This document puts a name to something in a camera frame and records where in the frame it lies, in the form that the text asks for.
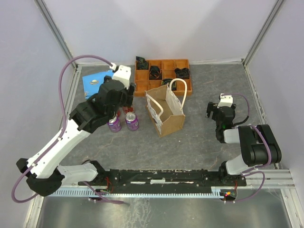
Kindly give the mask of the red cola can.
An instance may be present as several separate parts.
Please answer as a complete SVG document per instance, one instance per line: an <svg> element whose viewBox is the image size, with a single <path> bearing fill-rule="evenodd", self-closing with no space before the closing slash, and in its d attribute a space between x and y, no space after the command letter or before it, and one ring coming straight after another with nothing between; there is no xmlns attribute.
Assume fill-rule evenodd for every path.
<svg viewBox="0 0 304 228"><path fill-rule="evenodd" d="M124 107L122 107L122 110L125 114L132 113L132 112L134 112L134 107L133 106L124 106Z"/></svg>

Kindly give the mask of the purple can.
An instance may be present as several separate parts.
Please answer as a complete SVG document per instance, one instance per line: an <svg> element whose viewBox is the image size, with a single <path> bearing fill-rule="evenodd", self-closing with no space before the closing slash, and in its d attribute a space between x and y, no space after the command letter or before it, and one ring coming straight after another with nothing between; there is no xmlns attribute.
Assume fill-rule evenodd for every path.
<svg viewBox="0 0 304 228"><path fill-rule="evenodd" d="M107 125L108 125L110 131L113 133L119 132L122 128L117 115L113 119L110 119L108 121Z"/></svg>
<svg viewBox="0 0 304 228"><path fill-rule="evenodd" d="M125 115L125 122L130 131L136 131L139 128L138 118L134 112L128 112Z"/></svg>

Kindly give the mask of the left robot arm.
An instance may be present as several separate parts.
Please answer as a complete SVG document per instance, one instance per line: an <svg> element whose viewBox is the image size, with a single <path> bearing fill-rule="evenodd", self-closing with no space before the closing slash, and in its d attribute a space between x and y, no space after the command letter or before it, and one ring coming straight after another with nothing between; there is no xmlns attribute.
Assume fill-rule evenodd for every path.
<svg viewBox="0 0 304 228"><path fill-rule="evenodd" d="M133 103L135 83L125 86L121 81L106 77L98 93L79 103L70 113L53 142L29 159L17 161L18 169L27 177L29 188L40 196L48 196L63 184L79 182L101 185L105 170L97 161L74 166L61 166L61 161L81 141L97 128L113 119L119 108Z"/></svg>

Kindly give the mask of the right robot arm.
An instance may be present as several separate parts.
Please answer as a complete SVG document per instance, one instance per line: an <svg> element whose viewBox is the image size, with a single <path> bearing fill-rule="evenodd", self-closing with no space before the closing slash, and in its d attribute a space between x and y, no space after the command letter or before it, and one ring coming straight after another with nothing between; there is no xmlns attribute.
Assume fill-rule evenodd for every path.
<svg viewBox="0 0 304 228"><path fill-rule="evenodd" d="M209 102L206 117L215 121L215 136L220 143L239 144L240 155L224 161L219 167L218 181L228 186L235 181L235 175L241 175L254 169L279 163L281 149L268 124L237 126L233 123L236 105L223 106Z"/></svg>

